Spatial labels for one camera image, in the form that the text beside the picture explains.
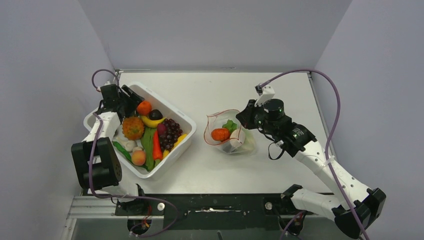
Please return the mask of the green lettuce head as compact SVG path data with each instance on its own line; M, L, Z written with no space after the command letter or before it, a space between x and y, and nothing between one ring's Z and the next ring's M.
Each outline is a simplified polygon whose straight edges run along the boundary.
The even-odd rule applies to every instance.
M227 129L230 134L238 129L238 125L231 119L228 119L225 124L222 125L222 128Z

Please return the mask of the magenta purple fruit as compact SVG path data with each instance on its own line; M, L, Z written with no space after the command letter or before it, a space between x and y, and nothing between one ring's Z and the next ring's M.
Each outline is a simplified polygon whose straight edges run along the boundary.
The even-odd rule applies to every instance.
M158 135L165 135L167 133L167 127L163 123L159 123L156 127Z

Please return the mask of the orange carrot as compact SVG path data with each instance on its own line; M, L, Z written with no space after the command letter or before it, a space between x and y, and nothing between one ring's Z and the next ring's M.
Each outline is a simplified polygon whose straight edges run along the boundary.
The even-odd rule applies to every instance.
M161 161L163 159L163 153L161 150L160 138L158 131L156 130L153 134L153 149L152 149L152 157L154 161Z

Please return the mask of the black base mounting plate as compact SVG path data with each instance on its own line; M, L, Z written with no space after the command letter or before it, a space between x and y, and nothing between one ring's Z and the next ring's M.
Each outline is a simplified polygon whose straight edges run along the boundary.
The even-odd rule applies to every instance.
M117 202L115 215L163 220L170 230L278 231L299 210L281 193L147 194L147 199Z

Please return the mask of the clear orange-zip bag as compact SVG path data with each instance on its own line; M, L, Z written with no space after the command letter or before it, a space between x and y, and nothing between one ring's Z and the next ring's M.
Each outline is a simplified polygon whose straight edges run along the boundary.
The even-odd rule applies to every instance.
M207 124L203 132L206 144L228 155L251 155L256 151L254 137L236 115L237 109L227 109L207 115Z

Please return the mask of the toy pineapple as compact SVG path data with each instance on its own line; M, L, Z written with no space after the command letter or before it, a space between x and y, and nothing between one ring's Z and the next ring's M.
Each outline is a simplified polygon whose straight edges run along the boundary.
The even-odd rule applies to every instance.
M145 126L140 117L131 116L123 119L122 133L128 140L139 140L145 132Z

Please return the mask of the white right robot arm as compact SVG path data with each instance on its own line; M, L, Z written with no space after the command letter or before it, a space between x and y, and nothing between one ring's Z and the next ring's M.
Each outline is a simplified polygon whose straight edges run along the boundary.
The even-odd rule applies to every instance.
M346 236L363 237L363 231L381 215L386 194L363 184L333 156L326 156L315 135L286 115L282 100L270 99L261 106L255 102L251 99L236 115L240 124L247 130L257 129L283 153L305 165L332 191L331 195L325 195L294 184L283 193L282 209L289 214L304 210L326 217Z

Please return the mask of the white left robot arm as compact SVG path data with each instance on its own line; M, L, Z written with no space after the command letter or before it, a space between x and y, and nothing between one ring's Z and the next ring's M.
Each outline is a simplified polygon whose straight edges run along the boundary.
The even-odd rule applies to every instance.
M123 171L116 154L113 137L125 117L135 113L144 98L128 86L109 84L100 87L103 99L92 112L95 122L81 142L71 146L71 155L79 185L100 198L133 200L131 193L138 193L138 186L120 184Z

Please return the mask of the white plastic food bin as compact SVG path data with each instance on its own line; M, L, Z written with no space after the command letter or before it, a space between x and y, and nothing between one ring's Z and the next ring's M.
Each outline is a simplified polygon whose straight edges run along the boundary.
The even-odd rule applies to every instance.
M97 87L102 100L85 121L89 134L71 148L78 178L117 185L122 166L141 179L166 172L190 146L195 122L140 83Z

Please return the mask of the white onion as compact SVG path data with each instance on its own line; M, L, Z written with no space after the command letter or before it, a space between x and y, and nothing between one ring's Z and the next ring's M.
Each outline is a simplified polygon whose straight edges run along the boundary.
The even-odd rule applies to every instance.
M229 144L232 148L237 149L245 143L245 140L245 132L241 128L238 128L231 133L229 138Z

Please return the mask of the peach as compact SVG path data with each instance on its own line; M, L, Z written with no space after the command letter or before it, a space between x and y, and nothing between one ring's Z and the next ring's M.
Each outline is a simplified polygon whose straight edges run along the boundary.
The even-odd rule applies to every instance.
M136 150L132 153L131 162L135 166L142 166L146 163L146 153L143 150Z

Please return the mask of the purple grape bunch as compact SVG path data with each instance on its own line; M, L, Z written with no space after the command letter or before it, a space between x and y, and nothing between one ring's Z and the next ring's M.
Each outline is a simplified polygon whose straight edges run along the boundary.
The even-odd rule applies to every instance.
M158 135L162 152L171 149L177 142L179 136L183 134L183 130L179 123L172 118L166 118L162 124L167 127L166 134Z

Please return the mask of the white green scallion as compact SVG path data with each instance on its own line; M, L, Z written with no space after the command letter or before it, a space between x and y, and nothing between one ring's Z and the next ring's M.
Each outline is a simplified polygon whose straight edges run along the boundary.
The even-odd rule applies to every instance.
M126 149L127 143L128 141L122 140L119 137L116 137L112 141L112 145L116 148L116 150L118 150L118 152L121 153L127 161L131 162L132 156L130 152Z

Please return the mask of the yellow banana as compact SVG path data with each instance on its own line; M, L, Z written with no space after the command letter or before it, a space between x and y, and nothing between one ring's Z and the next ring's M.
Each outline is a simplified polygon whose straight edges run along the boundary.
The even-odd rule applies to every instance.
M157 126L161 123L163 123L165 121L165 118L161 118L158 120L152 120L149 119L147 116L142 115L140 117L140 119L142 120L143 124L149 128L157 128Z

